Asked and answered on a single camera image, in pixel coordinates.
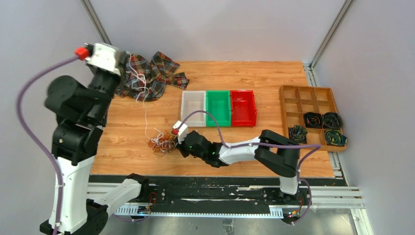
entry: wooden table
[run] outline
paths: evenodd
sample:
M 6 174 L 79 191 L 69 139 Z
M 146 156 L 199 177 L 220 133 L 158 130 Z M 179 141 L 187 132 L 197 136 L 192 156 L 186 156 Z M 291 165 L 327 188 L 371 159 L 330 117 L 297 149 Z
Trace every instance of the wooden table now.
M 282 133 L 279 88 L 283 84 L 307 86 L 301 62 L 179 62 L 178 72 L 186 72 L 190 79 L 187 91 L 198 90 L 253 90 L 257 107 L 255 127 L 224 127 L 226 142 L 239 142 L 260 135 L 264 129 Z M 157 101 L 146 102 L 149 137 L 155 137 L 157 128 L 171 130 L 180 119 L 182 91 L 167 86 Z M 154 155 L 147 145 L 144 133 L 145 108 L 134 99 L 115 97 L 111 103 L 108 125 L 101 137 L 92 174 L 123 174 L 169 176 L 241 176 L 272 177 L 272 171 L 257 161 L 234 163 L 213 168 L 199 158 L 183 158 L 178 150 L 164 156 Z M 216 128 L 194 127 L 209 141 L 219 142 Z M 308 150 L 302 150 L 303 156 Z M 334 177 L 328 154 L 318 151 L 301 167 L 303 177 Z

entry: red cable connector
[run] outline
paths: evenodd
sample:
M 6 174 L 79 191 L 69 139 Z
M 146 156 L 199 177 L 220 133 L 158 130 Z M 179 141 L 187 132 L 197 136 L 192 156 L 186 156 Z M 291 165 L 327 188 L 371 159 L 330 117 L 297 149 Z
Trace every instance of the red cable connector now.
M 80 60 L 85 60 L 90 55 L 90 52 L 85 47 L 78 47 L 75 50 L 75 55 L 79 56 Z

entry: plaid shirt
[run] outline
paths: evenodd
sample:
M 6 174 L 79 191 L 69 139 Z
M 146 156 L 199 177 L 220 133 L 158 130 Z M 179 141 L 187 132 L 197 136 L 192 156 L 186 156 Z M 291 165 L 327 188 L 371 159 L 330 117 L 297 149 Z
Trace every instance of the plaid shirt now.
M 144 98 L 145 101 L 154 101 L 163 95 L 166 84 L 185 90 L 189 80 L 184 72 L 173 74 L 179 66 L 159 51 L 153 56 L 151 63 L 140 55 L 131 55 L 130 63 L 121 68 L 121 82 L 115 93 L 120 97 L 130 96 L 140 101 Z M 133 75 L 132 68 L 138 74 L 145 75 L 148 91 L 143 88 L 144 83 Z

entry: gray wall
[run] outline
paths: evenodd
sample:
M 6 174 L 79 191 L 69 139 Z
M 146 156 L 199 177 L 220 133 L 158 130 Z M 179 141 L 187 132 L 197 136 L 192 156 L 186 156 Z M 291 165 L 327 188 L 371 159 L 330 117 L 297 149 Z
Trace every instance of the gray wall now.
M 151 58 L 310 62 L 344 0 L 92 0 L 111 42 Z
M 2 0 L 0 33 L 0 230 L 4 235 L 40 234 L 39 224 L 52 210 L 55 176 L 47 157 L 17 121 L 16 94 L 41 69 L 100 39 L 78 0 Z M 74 62 L 34 84 L 23 101 L 29 126 L 49 148 L 56 124 L 43 101 L 49 82 L 63 74 L 83 84 L 91 79 L 89 69 Z
M 346 173 L 376 235 L 414 223 L 415 1 L 357 0 L 317 66 L 345 120 Z

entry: plastic bin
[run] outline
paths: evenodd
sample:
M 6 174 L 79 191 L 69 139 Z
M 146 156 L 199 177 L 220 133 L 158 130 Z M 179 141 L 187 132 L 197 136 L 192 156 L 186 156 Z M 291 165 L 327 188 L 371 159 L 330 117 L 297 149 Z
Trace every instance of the plastic bin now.
M 196 110 L 206 111 L 206 91 L 182 92 L 182 107 L 180 118 L 183 121 L 191 112 Z M 187 121 L 187 126 L 206 126 L 204 113 L 193 114 Z
M 232 126 L 255 126 L 256 106 L 253 91 L 231 91 Z
M 231 94 L 229 91 L 206 91 L 206 111 L 212 114 L 219 126 L 231 126 Z M 216 126 L 206 115 L 206 126 Z

